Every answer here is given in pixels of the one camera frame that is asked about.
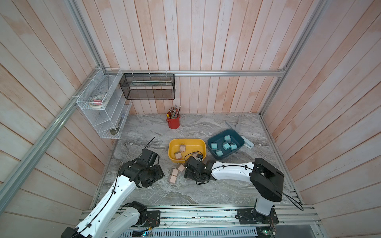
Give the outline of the tape roll on shelf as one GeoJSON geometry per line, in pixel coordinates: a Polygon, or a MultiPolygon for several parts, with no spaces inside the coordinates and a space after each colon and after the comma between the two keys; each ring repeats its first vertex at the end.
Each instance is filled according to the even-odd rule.
{"type": "Polygon", "coordinates": [[[105,95],[93,96],[88,101],[89,107],[93,108],[93,109],[101,109],[104,106],[106,106],[107,103],[108,103],[108,101],[107,101],[107,98],[105,97],[105,95]]]}

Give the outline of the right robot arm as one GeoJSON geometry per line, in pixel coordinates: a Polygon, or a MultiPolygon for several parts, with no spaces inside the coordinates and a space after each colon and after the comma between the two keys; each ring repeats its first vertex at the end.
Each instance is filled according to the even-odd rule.
{"type": "Polygon", "coordinates": [[[250,182],[259,192],[254,211],[268,217],[275,203],[282,201],[284,174],[263,158],[251,163],[232,164],[202,161],[190,157],[185,162],[185,177],[202,185],[210,180],[238,180],[250,182]]]}

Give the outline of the grey plastic clip tool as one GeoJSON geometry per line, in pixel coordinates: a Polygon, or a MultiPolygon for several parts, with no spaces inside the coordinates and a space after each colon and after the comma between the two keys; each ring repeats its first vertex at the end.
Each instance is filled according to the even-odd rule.
{"type": "Polygon", "coordinates": [[[232,130],[235,130],[237,133],[240,132],[240,128],[241,128],[241,120],[240,119],[236,123],[230,123],[229,121],[225,121],[225,123],[232,130]]]}

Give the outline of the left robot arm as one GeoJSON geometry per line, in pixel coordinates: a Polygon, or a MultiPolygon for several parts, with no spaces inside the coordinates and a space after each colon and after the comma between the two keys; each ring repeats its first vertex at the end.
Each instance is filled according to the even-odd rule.
{"type": "Polygon", "coordinates": [[[116,238],[132,226],[148,225],[147,207],[133,201],[112,219],[124,200],[138,187],[148,188],[164,177],[160,156],[144,148],[141,154],[123,163],[115,181],[96,207],[75,228],[64,230],[62,238],[116,238]]]}

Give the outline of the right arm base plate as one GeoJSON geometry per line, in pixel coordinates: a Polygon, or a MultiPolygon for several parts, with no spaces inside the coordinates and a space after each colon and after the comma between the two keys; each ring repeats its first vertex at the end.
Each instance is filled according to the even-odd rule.
{"type": "Polygon", "coordinates": [[[272,208],[269,215],[263,215],[253,209],[238,209],[235,218],[239,220],[241,225],[250,225],[250,224],[278,224],[279,219],[275,212],[275,209],[272,208]]]}

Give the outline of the red pencil cup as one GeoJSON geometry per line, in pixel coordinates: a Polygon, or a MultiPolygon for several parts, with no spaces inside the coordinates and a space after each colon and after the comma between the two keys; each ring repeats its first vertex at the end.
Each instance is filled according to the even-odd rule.
{"type": "Polygon", "coordinates": [[[176,130],[180,127],[180,110],[181,107],[178,107],[177,105],[171,107],[167,114],[166,114],[166,121],[168,123],[168,127],[170,129],[176,130]]]}

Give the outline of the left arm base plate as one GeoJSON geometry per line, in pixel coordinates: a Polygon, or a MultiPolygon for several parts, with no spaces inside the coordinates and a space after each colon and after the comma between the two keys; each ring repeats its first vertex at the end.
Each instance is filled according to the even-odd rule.
{"type": "Polygon", "coordinates": [[[144,211],[140,214],[138,222],[133,227],[159,227],[161,211],[144,211]]]}

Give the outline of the teal plug top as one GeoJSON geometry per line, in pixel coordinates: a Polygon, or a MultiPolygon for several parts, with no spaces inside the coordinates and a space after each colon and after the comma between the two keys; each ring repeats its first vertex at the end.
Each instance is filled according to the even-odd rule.
{"type": "Polygon", "coordinates": [[[223,152],[221,150],[216,150],[215,153],[219,157],[223,157],[224,156],[224,154],[223,154],[223,152]]]}

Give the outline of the yellow plastic tray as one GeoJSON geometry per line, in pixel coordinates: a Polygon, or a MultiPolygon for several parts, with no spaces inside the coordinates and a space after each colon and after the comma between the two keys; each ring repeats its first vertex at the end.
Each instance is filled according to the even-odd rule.
{"type": "Polygon", "coordinates": [[[202,158],[205,159],[207,156],[206,143],[202,139],[197,138],[177,138],[173,139],[169,143],[168,156],[170,160],[174,163],[185,163],[185,161],[191,156],[192,153],[198,152],[202,154],[202,158]],[[175,153],[179,152],[180,145],[186,145],[186,151],[182,153],[182,159],[176,160],[175,153]]]}

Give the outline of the dark teal plastic tray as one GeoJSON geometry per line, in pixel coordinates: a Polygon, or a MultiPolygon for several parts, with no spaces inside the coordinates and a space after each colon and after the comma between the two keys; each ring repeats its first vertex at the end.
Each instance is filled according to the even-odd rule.
{"type": "Polygon", "coordinates": [[[233,129],[224,130],[207,140],[208,149],[216,160],[227,158],[244,144],[244,139],[233,129]]]}

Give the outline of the black mesh wall basket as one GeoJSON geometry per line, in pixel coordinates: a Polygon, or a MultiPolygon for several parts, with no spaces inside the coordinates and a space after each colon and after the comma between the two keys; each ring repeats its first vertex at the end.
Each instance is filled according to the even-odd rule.
{"type": "Polygon", "coordinates": [[[175,76],[168,73],[124,73],[119,82],[127,100],[174,100],[175,76]]]}

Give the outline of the pink plug bottom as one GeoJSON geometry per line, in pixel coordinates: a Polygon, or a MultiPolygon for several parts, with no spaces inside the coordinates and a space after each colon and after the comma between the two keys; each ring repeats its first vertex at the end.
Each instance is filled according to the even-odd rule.
{"type": "Polygon", "coordinates": [[[175,184],[176,180],[177,180],[177,176],[174,176],[174,175],[169,176],[169,183],[170,184],[175,184]]]}

